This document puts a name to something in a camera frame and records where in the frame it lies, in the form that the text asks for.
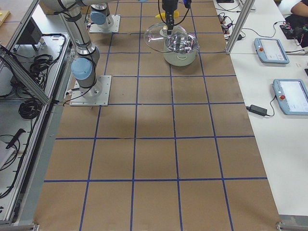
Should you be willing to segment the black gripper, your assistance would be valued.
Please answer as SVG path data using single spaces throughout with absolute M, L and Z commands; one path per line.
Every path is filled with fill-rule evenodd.
M 167 34 L 174 28 L 174 11 L 178 8 L 178 0 L 162 0 L 162 9 L 165 11 Z
M 185 6 L 185 8 L 190 8 L 191 7 L 191 0 L 183 0 L 183 4 Z

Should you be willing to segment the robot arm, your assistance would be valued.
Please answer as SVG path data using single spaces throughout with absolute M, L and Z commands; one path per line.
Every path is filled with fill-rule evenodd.
M 182 18 L 181 21 L 178 23 L 175 23 L 174 19 L 178 18 L 179 12 L 177 10 L 178 8 L 178 0 L 163 0 L 162 5 L 160 5 L 159 1 L 158 2 L 158 12 L 159 14 L 155 16 L 155 18 L 160 18 L 161 21 L 167 25 L 168 30 L 172 30 L 173 27 L 178 26 L 181 24 L 187 14 L 188 11 L 191 8 L 191 0 L 184 0 L 184 6 L 187 9 L 184 17 Z M 160 6 L 162 6 L 162 9 L 165 11 L 164 13 L 161 12 Z M 91 13 L 90 13 L 90 19 L 94 24 L 97 24 L 99 26 L 102 26 L 107 22 L 107 17 L 111 16 L 110 13 L 108 12 L 108 7 L 107 3 L 102 3 L 102 4 L 94 4 L 91 5 Z
M 71 65 L 71 71 L 79 84 L 83 97 L 98 96 L 103 89 L 96 77 L 96 66 L 100 58 L 98 47 L 92 43 L 85 23 L 82 20 L 81 8 L 90 6 L 91 21 L 98 25 L 110 28 L 111 19 L 108 0 L 44 0 L 54 15 L 61 15 L 68 34 L 77 51 L 77 59 Z

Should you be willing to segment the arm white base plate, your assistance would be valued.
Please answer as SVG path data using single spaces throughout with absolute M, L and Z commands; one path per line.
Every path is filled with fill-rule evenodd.
M 73 91 L 70 106 L 108 106 L 112 76 L 97 76 L 96 84 L 88 89 L 81 88 Z
M 90 19 L 92 24 L 90 26 L 90 33 L 118 33 L 120 26 L 121 15 L 105 16 L 101 13 L 91 13 Z

